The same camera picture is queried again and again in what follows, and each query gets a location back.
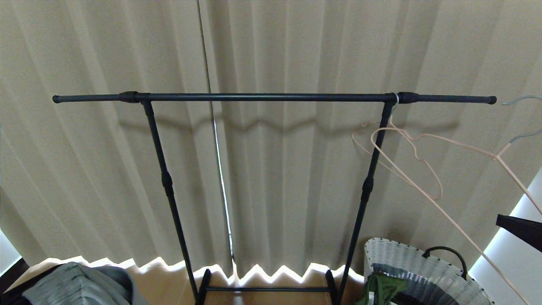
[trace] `green cloth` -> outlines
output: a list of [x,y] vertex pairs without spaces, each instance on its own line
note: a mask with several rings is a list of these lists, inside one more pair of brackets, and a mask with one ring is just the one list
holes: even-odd
[[356,301],[356,305],[369,304],[369,291],[375,293],[374,304],[389,305],[391,299],[406,288],[407,282],[404,279],[389,277],[383,273],[373,273],[367,277],[363,285],[363,294]]

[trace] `curtain fold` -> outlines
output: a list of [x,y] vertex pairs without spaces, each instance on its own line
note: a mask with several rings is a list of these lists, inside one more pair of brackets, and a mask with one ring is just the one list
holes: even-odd
[[[183,260],[143,108],[51,96],[206,92],[197,3],[1,5],[2,229],[29,264]],[[231,274],[210,103],[154,110],[193,268]]]
[[[537,92],[542,66],[538,3],[201,1],[212,92],[496,95]],[[239,275],[310,262],[338,268],[357,213],[382,105],[371,103],[213,104]],[[541,107],[400,105],[394,122],[413,135],[434,133],[498,151],[540,125]],[[525,183],[542,163],[539,138],[505,159]],[[486,156],[445,142],[418,141],[444,184],[444,209],[484,248],[520,189]],[[410,145],[388,132],[384,150],[424,189],[437,192]],[[420,248],[446,245],[469,264],[479,254],[415,189],[379,166],[354,257],[385,237]],[[443,258],[451,262],[452,256]]]

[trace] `gray fabric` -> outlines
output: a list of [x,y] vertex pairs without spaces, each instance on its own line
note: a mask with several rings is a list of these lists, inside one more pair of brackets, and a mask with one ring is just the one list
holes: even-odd
[[23,292],[33,305],[148,305],[122,268],[67,263]]

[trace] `basket handle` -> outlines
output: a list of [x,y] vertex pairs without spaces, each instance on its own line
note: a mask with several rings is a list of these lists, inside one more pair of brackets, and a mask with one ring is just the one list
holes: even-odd
[[465,260],[463,259],[463,257],[461,256],[461,254],[459,254],[459,252],[455,251],[455,250],[452,249],[452,248],[448,248],[448,247],[445,247],[445,246],[437,246],[437,247],[431,247],[431,248],[427,249],[427,250],[422,254],[422,256],[423,256],[424,258],[428,258],[428,257],[429,257],[429,252],[434,251],[434,250],[447,250],[447,251],[450,251],[450,252],[452,252],[453,254],[457,255],[457,257],[459,257],[459,260],[461,261],[461,266],[463,267],[463,270],[462,270],[462,273],[461,273],[461,277],[464,278],[464,279],[467,279],[467,264],[465,263]]

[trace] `white wall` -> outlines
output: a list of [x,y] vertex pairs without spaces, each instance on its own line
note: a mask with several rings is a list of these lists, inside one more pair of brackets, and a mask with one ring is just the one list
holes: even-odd
[[[542,168],[528,190],[534,195],[537,203],[542,204]],[[542,215],[525,195],[510,215],[542,223]],[[484,253],[508,276],[531,304],[542,302],[542,252],[501,228]],[[485,288],[496,304],[524,304],[482,257],[473,265],[469,275]]]
[[0,276],[21,258],[8,238],[0,231]]

